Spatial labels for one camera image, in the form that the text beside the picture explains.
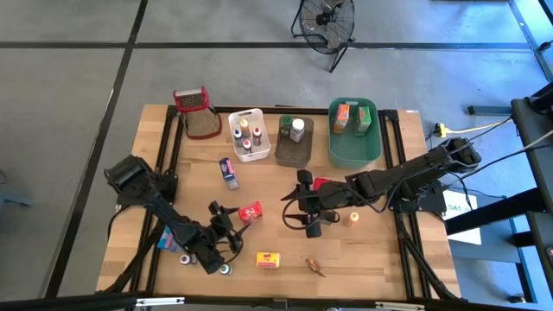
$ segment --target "green bin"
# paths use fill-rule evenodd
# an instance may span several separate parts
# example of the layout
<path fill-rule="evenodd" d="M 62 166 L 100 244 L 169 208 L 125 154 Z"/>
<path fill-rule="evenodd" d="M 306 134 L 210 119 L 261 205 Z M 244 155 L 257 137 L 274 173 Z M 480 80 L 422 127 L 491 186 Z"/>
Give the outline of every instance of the green bin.
<path fill-rule="evenodd" d="M 338 112 L 339 104 L 350 105 L 349 121 L 341 135 L 332 132 L 334 118 Z M 369 107 L 371 112 L 371 125 L 364 136 L 353 134 L 353 118 L 357 116 L 359 107 Z M 337 98 L 328 108 L 328 158 L 336 168 L 364 168 L 382 154 L 380 143 L 380 125 L 378 123 L 377 106 L 366 98 Z"/>

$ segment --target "fan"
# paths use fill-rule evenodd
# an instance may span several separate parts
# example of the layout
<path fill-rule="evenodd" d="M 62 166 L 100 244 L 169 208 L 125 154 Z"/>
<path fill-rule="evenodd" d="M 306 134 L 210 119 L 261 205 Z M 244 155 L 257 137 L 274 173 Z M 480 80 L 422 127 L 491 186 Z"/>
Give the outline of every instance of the fan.
<path fill-rule="evenodd" d="M 353 0 L 302 0 L 290 31 L 295 38 L 305 38 L 315 51 L 336 54 L 329 70 L 331 73 L 355 40 L 352 38 L 354 14 Z M 294 33 L 298 18 L 302 30 L 300 35 Z"/>

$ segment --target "white paper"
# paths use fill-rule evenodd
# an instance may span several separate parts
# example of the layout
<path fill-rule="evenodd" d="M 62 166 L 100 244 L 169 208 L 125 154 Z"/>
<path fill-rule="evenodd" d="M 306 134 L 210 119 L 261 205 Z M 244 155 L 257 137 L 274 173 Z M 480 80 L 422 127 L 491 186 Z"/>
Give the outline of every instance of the white paper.
<path fill-rule="evenodd" d="M 446 201 L 447 208 L 446 215 L 443 217 L 444 220 L 470 212 L 470 206 L 467 203 L 465 194 L 446 190 L 443 192 L 443 198 Z M 469 194 L 468 200 L 470 200 L 470 204 L 473 206 L 473 209 L 478 208 L 476 206 L 476 197 L 474 195 Z M 455 241 L 482 245 L 482 240 L 480 239 L 480 228 L 452 234 L 448 236 L 448 238 Z"/>

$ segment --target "small yellow box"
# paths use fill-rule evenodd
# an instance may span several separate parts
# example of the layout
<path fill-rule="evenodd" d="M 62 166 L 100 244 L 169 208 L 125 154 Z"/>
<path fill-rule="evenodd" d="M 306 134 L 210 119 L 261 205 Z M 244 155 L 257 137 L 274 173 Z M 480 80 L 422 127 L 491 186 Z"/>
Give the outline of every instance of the small yellow box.
<path fill-rule="evenodd" d="M 280 254 L 258 252 L 256 256 L 256 266 L 260 268 L 278 268 L 280 266 Z"/>

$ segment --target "concrete floor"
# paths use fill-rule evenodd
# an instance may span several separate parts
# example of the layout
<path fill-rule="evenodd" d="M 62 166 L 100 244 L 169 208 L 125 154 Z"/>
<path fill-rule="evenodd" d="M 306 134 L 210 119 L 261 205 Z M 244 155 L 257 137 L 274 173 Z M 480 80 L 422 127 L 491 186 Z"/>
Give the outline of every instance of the concrete floor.
<path fill-rule="evenodd" d="M 518 1 L 529 8 L 534 2 Z M 138 41 L 293 41 L 289 25 L 297 3 L 152 1 Z M 126 41 L 138 4 L 2 1 L 0 41 Z M 355 4 L 359 42 L 525 42 L 508 3 Z M 539 31 L 543 35 L 550 29 Z M 34 200 L 30 208 L 6 206 L 0 213 L 0 301 L 41 294 L 122 53 L 0 49 L 0 169 L 9 178 L 0 190 L 13 189 Z M 340 96 L 365 97 L 381 109 L 419 110 L 429 133 L 436 122 L 451 129 L 497 122 L 502 118 L 470 117 L 466 107 L 508 105 L 547 83 L 525 50 L 351 50 L 333 74 L 326 72 L 328 63 L 328 56 L 310 49 L 135 50 L 60 294 L 94 291 L 115 202 L 101 169 L 129 153 L 143 105 L 171 104 L 174 89 L 206 86 L 216 105 L 324 107 Z M 484 162 L 520 146 L 513 124 L 476 142 Z M 511 195 L 535 184 L 519 155 L 471 177 L 467 186 Z M 471 301 L 505 303 L 494 287 L 489 293 L 473 290 L 477 277 L 462 271 L 488 271 L 478 277 L 490 283 L 506 276 L 517 282 L 514 265 L 465 261 L 455 260 L 462 294 Z M 517 290 L 510 287 L 504 294 Z M 550 306 L 550 297 L 544 303 L 539 306 Z"/>

